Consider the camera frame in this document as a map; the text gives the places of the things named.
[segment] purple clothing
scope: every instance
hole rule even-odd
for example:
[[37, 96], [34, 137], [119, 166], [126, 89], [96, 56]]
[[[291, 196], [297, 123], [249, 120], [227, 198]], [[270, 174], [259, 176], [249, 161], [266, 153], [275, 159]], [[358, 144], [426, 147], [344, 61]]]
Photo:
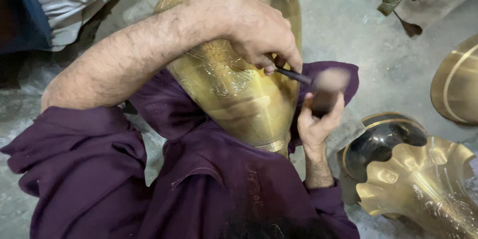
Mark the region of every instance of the purple clothing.
[[[305, 64], [303, 73], [332, 66], [351, 71], [348, 103], [358, 89], [358, 67], [317, 62]], [[300, 100], [306, 91], [301, 88]], [[40, 198], [32, 238], [217, 238], [234, 212], [298, 224], [321, 218], [338, 238], [359, 237], [345, 214], [338, 181], [306, 189], [286, 158], [229, 136], [167, 70], [130, 101], [168, 139], [164, 165], [150, 187], [141, 134], [119, 108], [48, 108], [2, 148], [11, 155], [10, 169], [25, 173], [21, 189]], [[291, 133], [293, 150], [300, 144], [296, 119]]]

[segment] concrete floor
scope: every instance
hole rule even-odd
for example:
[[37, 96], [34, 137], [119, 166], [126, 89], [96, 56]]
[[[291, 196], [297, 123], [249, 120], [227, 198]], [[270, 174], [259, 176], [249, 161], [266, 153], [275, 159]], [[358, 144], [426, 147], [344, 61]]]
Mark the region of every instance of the concrete floor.
[[[410, 115], [432, 135], [464, 142], [478, 152], [475, 127], [461, 127], [442, 118], [430, 102], [434, 72], [446, 55], [460, 42], [478, 33], [478, 0], [468, 0], [421, 36], [410, 39], [396, 16], [376, 10], [381, 0], [300, 0], [305, 62], [335, 60], [360, 67], [360, 88], [348, 108], [362, 118], [374, 113], [396, 111]], [[136, 22], [151, 14], [157, 0], [116, 0], [111, 13], [101, 23], [96, 38]], [[71, 50], [75, 57], [85, 48]], [[0, 146], [8, 144], [40, 111], [40, 96], [61, 64], [45, 59], [29, 59], [21, 71], [21, 89], [0, 91]], [[148, 181], [162, 164], [159, 149], [164, 139], [139, 116], [130, 116], [143, 132], [148, 150]], [[30, 218], [36, 199], [17, 187], [7, 156], [0, 155], [0, 237], [28, 238]], [[478, 175], [478, 163], [473, 162]], [[478, 179], [466, 188], [478, 200]], [[353, 188], [344, 188], [345, 195]], [[406, 219], [371, 217], [359, 205], [347, 205], [347, 213], [363, 238], [431, 238]]]

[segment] hairy forearm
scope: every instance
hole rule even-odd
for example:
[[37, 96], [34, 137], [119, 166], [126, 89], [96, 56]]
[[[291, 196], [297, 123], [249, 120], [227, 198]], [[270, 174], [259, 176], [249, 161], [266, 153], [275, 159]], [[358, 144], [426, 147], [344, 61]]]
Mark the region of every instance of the hairy forearm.
[[170, 61], [218, 37], [203, 7], [200, 0], [187, 1], [101, 40], [48, 85], [42, 111], [124, 101]]
[[324, 143], [320, 149], [309, 149], [304, 145], [305, 151], [305, 185], [310, 188], [326, 188], [334, 184], [334, 179], [327, 163], [326, 147]]

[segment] black and brass vessel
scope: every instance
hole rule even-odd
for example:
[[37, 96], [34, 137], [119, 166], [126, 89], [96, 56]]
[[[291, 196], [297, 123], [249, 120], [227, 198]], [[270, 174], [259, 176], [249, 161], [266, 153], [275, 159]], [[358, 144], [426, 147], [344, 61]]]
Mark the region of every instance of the black and brass vessel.
[[360, 183], [367, 181], [368, 164], [372, 161], [389, 160], [396, 145], [426, 144], [428, 133], [425, 128], [403, 114], [373, 114], [362, 119], [362, 123], [366, 129], [365, 133], [337, 153], [342, 169]]

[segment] engraved brass vase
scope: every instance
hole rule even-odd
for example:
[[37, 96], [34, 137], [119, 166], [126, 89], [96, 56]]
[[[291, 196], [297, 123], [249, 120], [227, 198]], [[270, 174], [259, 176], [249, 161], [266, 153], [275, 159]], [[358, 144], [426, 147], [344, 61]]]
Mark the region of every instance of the engraved brass vase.
[[443, 117], [478, 124], [478, 34], [463, 41], [443, 60], [433, 77], [431, 98]]
[[[156, 11], [185, 0], [159, 0]], [[280, 10], [301, 49], [299, 0], [261, 0]], [[265, 76], [231, 48], [227, 40], [199, 45], [168, 65], [189, 96], [229, 134], [242, 142], [287, 155], [299, 85], [276, 73]]]
[[391, 159], [367, 166], [367, 182], [357, 184], [359, 204], [373, 216], [406, 216], [435, 238], [476, 239], [478, 207], [463, 187], [475, 157], [440, 137], [424, 146], [399, 144]]

